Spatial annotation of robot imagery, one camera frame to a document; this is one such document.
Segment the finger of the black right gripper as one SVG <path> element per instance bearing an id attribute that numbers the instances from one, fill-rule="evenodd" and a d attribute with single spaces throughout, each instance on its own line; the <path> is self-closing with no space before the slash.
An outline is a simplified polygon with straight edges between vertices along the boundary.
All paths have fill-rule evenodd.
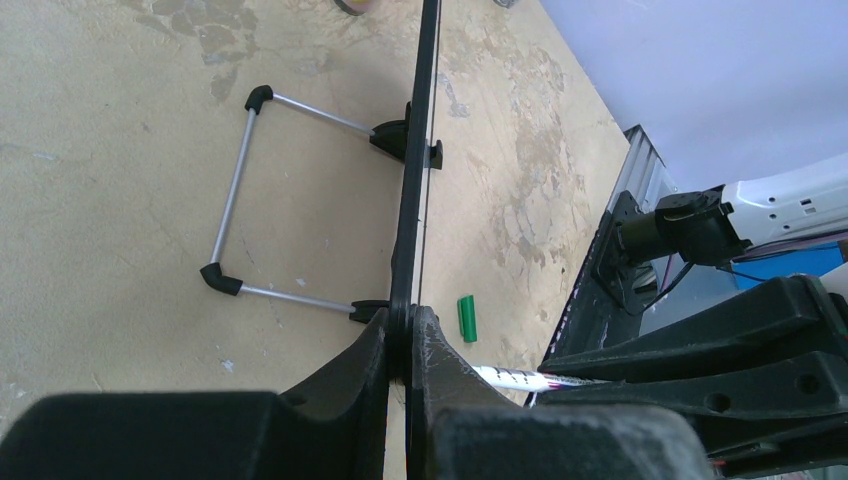
<path id="1" fill-rule="evenodd" d="M 544 365 L 591 385 L 543 393 L 542 405 L 636 404 L 683 416 L 727 477 L 847 462 L 847 361 L 824 351 L 623 355 L 595 351 Z"/>
<path id="2" fill-rule="evenodd" d="M 847 353 L 847 302 L 815 277 L 777 277 L 624 343 L 554 358 L 544 373 L 668 381 L 765 366 L 811 352 Z"/>

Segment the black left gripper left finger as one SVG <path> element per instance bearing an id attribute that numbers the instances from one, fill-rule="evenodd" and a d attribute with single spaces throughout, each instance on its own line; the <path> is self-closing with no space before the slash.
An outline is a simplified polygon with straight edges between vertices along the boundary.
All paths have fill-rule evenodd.
<path id="1" fill-rule="evenodd" d="M 386 323 L 283 393 L 75 393 L 32 405 L 1 444 L 5 479 L 378 479 Z"/>

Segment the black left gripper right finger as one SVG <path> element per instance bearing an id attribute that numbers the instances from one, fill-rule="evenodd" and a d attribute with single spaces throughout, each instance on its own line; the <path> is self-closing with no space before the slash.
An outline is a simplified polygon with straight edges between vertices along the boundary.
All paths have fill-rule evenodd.
<path id="1" fill-rule="evenodd" d="M 432 308 L 409 322 L 410 479 L 710 479 L 678 414 L 626 404 L 523 408 L 449 345 Z"/>

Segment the white green whiteboard marker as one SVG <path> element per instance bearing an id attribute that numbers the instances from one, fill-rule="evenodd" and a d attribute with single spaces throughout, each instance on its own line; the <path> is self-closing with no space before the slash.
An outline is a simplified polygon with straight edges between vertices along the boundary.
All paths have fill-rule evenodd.
<path id="1" fill-rule="evenodd" d="M 558 376 L 535 371 L 492 366 L 472 366 L 483 380 L 495 388 L 530 393 L 549 392 L 604 384 L 604 380 Z"/>

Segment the green marker cap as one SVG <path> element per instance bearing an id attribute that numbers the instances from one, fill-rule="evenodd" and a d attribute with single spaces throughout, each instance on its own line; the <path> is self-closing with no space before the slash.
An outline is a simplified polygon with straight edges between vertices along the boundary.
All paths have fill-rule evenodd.
<path id="1" fill-rule="evenodd" d="M 473 295 L 467 295 L 457 301 L 459 330 L 465 343 L 475 343 L 478 340 L 476 326 L 476 311 Z"/>

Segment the white whiteboard black frame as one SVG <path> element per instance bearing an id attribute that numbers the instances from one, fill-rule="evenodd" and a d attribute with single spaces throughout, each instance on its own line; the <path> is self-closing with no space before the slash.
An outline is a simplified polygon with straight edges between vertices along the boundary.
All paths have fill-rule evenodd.
<path id="1" fill-rule="evenodd" d="M 415 76 L 404 156 L 403 182 L 390 287 L 389 323 L 386 333 L 387 362 L 392 375 L 407 383 L 411 376 L 411 324 L 415 296 L 420 289 L 419 235 L 424 230 L 421 212 L 426 209 L 430 136 L 433 130 L 435 76 L 441 21 L 440 1 L 422 5 Z"/>

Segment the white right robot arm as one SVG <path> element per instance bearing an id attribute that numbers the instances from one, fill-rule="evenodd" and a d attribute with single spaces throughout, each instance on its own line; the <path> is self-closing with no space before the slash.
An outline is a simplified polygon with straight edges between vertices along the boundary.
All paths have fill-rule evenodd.
<path id="1" fill-rule="evenodd" d="M 684 270 L 796 249 L 847 230 L 847 159 L 660 199 L 620 193 L 600 227 L 544 356 L 584 384 L 545 406 L 662 407 L 694 428 L 727 477 L 847 461 L 847 294 L 811 275 L 778 276 L 649 333 L 637 269 L 679 255 Z"/>

